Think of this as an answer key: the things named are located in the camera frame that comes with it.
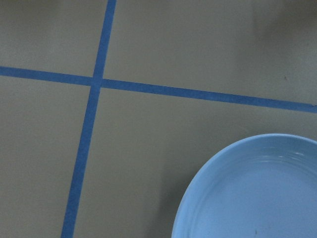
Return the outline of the blue plastic plate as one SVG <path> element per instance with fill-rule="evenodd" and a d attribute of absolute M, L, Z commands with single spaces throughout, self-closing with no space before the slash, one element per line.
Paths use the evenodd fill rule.
<path fill-rule="evenodd" d="M 289 134 L 237 141 L 187 187 L 174 238 L 314 238 L 317 143 Z"/>

